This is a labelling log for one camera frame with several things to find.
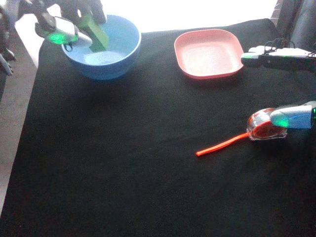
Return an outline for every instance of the bowl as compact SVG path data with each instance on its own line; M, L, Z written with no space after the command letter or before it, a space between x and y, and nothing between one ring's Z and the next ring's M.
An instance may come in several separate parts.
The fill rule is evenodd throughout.
M101 28L109 36L106 51L92 52L90 48L73 47L68 52L62 49L71 64L84 76L97 80L116 79L126 74L137 61L141 33L124 17L107 15L107 23Z
M220 29L186 32L174 43L179 67L193 79L214 79L238 72L242 47L235 35Z

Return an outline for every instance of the red wrist strap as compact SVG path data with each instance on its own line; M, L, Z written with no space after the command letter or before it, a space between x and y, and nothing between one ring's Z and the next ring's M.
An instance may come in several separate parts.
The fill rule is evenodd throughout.
M234 138L232 138L232 139L230 139L230 140L228 140L226 142L222 142L222 143L220 143L220 144L218 144L218 145L216 145L214 147L210 147L208 149L199 151L199 152L196 153L196 155L199 157L199 156L205 155L207 153L211 153L211 152L217 151L219 149L222 149L222 148L230 145L231 143L233 143L235 141L238 141L238 140L246 138L246 137L249 137L249 133L248 132L244 133L244 134L241 134L241 135L238 135L238 136L236 136L236 137L234 137Z

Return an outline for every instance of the bright white surface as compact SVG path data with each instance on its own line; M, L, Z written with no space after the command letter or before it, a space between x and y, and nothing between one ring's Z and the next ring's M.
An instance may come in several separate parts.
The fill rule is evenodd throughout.
M227 26L248 20L270 18L277 0L101 0L104 12L130 19L141 32ZM49 13L60 16L54 5ZM36 18L25 15L16 23L36 67L43 39L34 30Z

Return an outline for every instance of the robotic arm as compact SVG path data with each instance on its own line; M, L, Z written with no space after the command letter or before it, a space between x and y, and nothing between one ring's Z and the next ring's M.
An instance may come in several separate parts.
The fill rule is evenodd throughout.
M47 8L58 4L62 17L51 16ZM6 0L0 4L0 70L12 74L8 61L15 60L14 54L7 49L9 32L24 14L34 14L38 20L35 32L52 43L68 44L71 47L89 47L91 38L78 29L73 22L78 22L81 14L92 15L97 24L106 22L106 16L100 0Z

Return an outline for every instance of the blue bowl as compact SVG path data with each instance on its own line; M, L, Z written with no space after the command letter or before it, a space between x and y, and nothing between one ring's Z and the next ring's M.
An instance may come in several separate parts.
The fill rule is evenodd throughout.
M110 80L127 73L137 61L141 33L129 20L115 15L107 15L107 23L100 25L109 36L106 51L93 53L90 48L75 47L65 50L72 65L86 77Z

